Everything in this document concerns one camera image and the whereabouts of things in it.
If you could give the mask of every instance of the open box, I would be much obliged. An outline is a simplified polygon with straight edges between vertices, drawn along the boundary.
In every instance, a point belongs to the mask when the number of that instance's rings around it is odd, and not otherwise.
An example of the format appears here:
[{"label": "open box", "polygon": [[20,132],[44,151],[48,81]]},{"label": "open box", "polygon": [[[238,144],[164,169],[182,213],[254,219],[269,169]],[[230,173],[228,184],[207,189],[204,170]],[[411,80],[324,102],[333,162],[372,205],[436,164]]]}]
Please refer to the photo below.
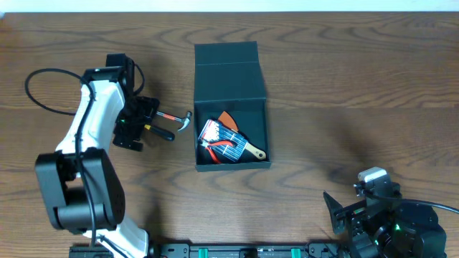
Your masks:
[{"label": "open box", "polygon": [[[266,115],[266,90],[257,42],[197,44],[194,78],[194,147],[199,172],[269,168],[270,150]],[[222,164],[215,164],[200,146],[198,137],[208,119],[218,119],[223,111],[235,120],[239,132],[255,147],[266,152],[258,160],[244,151],[234,163],[217,153]]]}]

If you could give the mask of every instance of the pliers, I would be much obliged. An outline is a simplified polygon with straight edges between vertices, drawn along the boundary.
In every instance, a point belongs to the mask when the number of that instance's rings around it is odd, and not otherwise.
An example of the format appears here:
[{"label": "pliers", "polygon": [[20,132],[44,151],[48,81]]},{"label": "pliers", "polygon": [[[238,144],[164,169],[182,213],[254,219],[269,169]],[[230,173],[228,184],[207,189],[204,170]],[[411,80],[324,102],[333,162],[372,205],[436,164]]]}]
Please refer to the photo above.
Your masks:
[{"label": "pliers", "polygon": [[220,145],[229,145],[230,147],[234,147],[235,146],[229,140],[221,140],[221,141],[217,141],[217,142],[214,142],[214,143],[210,143],[210,142],[208,142],[206,140],[202,140],[201,141],[201,146],[203,146],[204,148],[206,148],[206,150],[209,151],[209,154],[212,157],[212,160],[216,164],[221,164],[222,162],[217,158],[217,156],[215,155],[214,151],[210,147],[212,147],[212,146],[220,146]]}]

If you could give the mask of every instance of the wooden table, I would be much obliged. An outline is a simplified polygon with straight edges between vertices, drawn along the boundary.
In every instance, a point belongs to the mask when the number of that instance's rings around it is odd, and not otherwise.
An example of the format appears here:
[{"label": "wooden table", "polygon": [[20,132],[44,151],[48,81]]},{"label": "wooden table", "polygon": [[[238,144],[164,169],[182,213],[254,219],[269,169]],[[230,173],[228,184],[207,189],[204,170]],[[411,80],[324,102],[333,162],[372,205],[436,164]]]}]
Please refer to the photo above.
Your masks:
[{"label": "wooden table", "polygon": [[[7,14],[0,21],[0,257],[66,257],[82,236],[54,230],[34,174],[72,117],[24,94],[32,71],[82,74],[125,52],[161,109],[193,108],[194,44],[257,41],[268,90],[270,170],[197,173],[193,132],[112,147],[127,210],[153,235],[203,242],[337,239],[322,198],[357,201],[357,173],[391,171],[405,197],[459,206],[457,13]],[[40,75],[32,94],[75,110],[78,82]],[[449,257],[459,219],[437,210]]]}]

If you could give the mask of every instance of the box flap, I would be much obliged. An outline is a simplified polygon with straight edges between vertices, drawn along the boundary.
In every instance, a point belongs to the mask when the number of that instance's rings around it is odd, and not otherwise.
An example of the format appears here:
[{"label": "box flap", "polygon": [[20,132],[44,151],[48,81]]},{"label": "box flap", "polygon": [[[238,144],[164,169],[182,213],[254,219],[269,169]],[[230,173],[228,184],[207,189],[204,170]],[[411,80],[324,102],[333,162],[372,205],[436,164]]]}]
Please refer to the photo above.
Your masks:
[{"label": "box flap", "polygon": [[265,99],[257,42],[197,44],[194,101]]}]

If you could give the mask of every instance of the white wall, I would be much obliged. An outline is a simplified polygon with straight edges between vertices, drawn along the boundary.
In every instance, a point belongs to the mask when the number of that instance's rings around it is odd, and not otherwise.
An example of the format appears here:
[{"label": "white wall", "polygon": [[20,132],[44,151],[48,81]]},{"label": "white wall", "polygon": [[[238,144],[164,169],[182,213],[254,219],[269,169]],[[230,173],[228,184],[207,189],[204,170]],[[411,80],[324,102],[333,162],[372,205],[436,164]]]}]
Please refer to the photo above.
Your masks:
[{"label": "white wall", "polygon": [[459,0],[0,0],[0,11],[459,11]]}]

